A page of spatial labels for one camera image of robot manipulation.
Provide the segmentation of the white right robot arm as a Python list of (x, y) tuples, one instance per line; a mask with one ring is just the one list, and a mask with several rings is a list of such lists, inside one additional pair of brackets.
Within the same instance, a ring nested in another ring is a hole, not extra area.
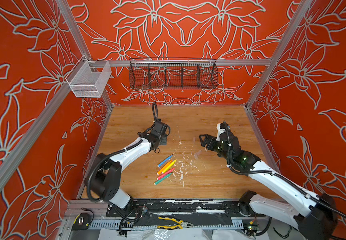
[(244, 216), (266, 215), (296, 229), (307, 240), (335, 240), (333, 235), (338, 217), (346, 214), (336, 209), (335, 200), (327, 195), (309, 191), (269, 167), (255, 154), (245, 151), (226, 122), (217, 124), (217, 135), (199, 135), (200, 144), (226, 160), (234, 174), (248, 176), (280, 196), (284, 202), (264, 198), (247, 191), (239, 199)]

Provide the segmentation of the blue highlighter pen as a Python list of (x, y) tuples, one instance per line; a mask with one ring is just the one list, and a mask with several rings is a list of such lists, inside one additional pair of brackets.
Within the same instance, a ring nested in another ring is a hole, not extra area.
[(162, 162), (160, 162), (160, 163), (157, 165), (158, 168), (163, 167), (168, 161), (171, 160), (172, 156), (173, 156), (173, 155), (170, 155), (170, 156), (168, 156), (166, 159), (164, 159)]

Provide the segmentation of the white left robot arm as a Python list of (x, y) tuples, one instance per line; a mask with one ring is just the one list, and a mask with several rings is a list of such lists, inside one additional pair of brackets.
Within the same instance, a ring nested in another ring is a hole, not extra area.
[(106, 202), (120, 210), (129, 212), (134, 199), (121, 189), (121, 176), (131, 163), (149, 152), (160, 152), (159, 146), (167, 144), (171, 128), (158, 117), (158, 106), (152, 104), (154, 122), (130, 145), (111, 154), (99, 154), (88, 171), (84, 184), (88, 199)]

